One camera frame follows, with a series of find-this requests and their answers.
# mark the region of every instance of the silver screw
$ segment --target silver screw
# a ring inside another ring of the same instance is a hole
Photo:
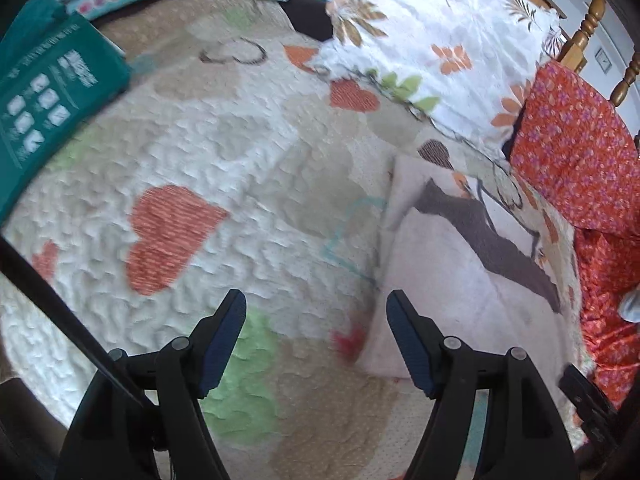
[[[457,337],[446,337],[444,339],[444,346],[446,346],[449,350],[457,350],[462,346],[462,341]]]
[[[114,348],[109,351],[109,357],[114,361],[117,361],[124,355],[124,350],[122,348]]]
[[[518,361],[524,361],[524,359],[527,358],[527,353],[524,351],[524,348],[520,348],[519,346],[511,349],[511,355]]]
[[[187,346],[189,346],[189,338],[183,335],[171,341],[171,348],[174,350],[184,350]]]

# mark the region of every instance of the blue gripper pad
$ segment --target blue gripper pad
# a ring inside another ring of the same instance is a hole
[[[202,378],[198,385],[201,398],[206,397],[209,390],[217,388],[220,384],[220,379],[246,319],[244,294],[239,290],[230,290],[213,317],[215,319],[221,317],[222,319],[204,354]]]
[[[436,384],[431,375],[429,353],[414,328],[414,323],[419,323],[421,318],[401,290],[394,290],[386,298],[386,320],[415,387],[432,397]]]

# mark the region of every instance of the orange heart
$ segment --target orange heart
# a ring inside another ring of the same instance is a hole
[[[353,79],[331,81],[331,106],[354,112],[375,112],[380,107],[377,96],[363,90]]]
[[[129,251],[129,286],[150,296],[173,282],[227,211],[186,187],[147,189],[131,213],[140,241]]]
[[[34,253],[31,257],[33,268],[36,269],[40,276],[50,281],[56,272],[56,264],[58,263],[58,246],[51,240],[44,242],[40,254]]]
[[[305,63],[309,61],[317,52],[316,48],[307,48],[306,46],[294,46],[294,45],[283,45],[284,52],[287,54],[289,61],[297,66],[300,70],[304,70],[305,72],[313,73],[308,66],[305,66]]]

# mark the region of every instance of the bed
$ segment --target bed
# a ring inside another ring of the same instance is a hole
[[[100,29],[126,51],[131,88],[49,161],[2,234],[108,349],[155,351],[230,288],[246,294],[242,345],[202,404],[232,478],[405,471],[432,404],[353,367],[397,154],[429,158],[436,146],[430,160],[519,201],[513,213],[541,234],[558,283],[572,362],[590,368],[569,222],[365,80],[317,78],[305,63],[318,42],[276,3],[160,0]],[[5,280],[0,294],[13,373],[68,425],[94,369]],[[560,409],[578,446],[572,410]],[[481,426],[459,478],[473,475]]]

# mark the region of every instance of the white icon on box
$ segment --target white icon on box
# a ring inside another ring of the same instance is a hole
[[[24,146],[24,149],[29,153],[33,153],[40,147],[41,143],[43,142],[44,137],[42,136],[42,134],[38,130],[31,130],[31,133],[29,133],[29,135],[24,138],[22,145]]]
[[[49,112],[47,116],[54,126],[60,126],[71,115],[63,105],[58,105]]]
[[[24,97],[22,97],[21,95],[17,95],[9,101],[9,104],[6,106],[6,110],[11,115],[16,115],[20,110],[24,108],[24,104]]]
[[[33,116],[29,112],[23,112],[20,117],[15,120],[14,126],[21,134],[26,132],[33,126]]]
[[[45,110],[49,110],[54,104],[56,104],[60,98],[58,93],[53,88],[47,88],[42,94],[38,96],[38,102]]]
[[[44,74],[37,75],[31,81],[31,89],[36,92],[42,92],[47,86],[49,86],[49,78]]]

